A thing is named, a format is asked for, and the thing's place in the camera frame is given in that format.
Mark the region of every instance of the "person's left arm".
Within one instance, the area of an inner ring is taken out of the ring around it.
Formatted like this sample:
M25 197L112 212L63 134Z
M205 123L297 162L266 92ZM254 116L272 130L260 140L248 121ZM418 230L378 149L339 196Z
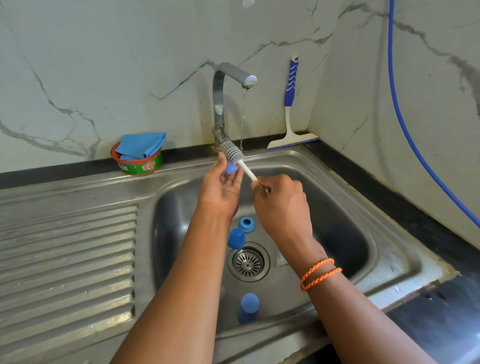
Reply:
M197 209L167 279L110 364L211 363L230 223L243 171L226 176L227 159L205 175ZM198 267L208 257L208 269Z

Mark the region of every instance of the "sink drain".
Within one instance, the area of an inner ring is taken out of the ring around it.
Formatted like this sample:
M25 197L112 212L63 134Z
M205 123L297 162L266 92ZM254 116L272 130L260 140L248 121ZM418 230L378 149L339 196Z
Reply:
M230 251L227 265L237 279L256 282L268 273L270 257L259 244L246 242L242 249Z

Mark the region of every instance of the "stainless steel sink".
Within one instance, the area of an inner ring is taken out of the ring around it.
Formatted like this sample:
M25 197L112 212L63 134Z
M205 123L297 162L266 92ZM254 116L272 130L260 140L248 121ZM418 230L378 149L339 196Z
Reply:
M456 274L304 147L246 157L258 175L303 183L315 237L381 309ZM108 363L167 276L214 160L0 191L0 362ZM256 228L244 251L225 257L215 362L276 363L325 343L308 296L257 219L249 185L245 177L231 226L249 216ZM248 292L261 309L242 326L237 308Z

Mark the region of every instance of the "person's right hand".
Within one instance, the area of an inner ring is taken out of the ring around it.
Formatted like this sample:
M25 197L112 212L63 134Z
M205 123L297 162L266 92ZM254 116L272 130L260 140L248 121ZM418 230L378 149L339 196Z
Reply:
M293 181L285 174L258 177L258 182L252 182L252 189L255 211L263 228L299 277L326 258L325 251L313 238L310 209L300 181Z

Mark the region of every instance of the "black granite countertop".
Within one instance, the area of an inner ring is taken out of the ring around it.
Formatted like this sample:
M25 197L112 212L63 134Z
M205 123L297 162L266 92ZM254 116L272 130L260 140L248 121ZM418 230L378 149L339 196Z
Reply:
M243 141L244 150L265 148L282 135ZM459 276L388 313L439 363L480 363L480 250L322 141L305 146L411 235L453 265ZM162 151L164 163L215 155L211 145ZM0 189L118 170L112 159L0 174ZM339 363L331 345L302 364Z

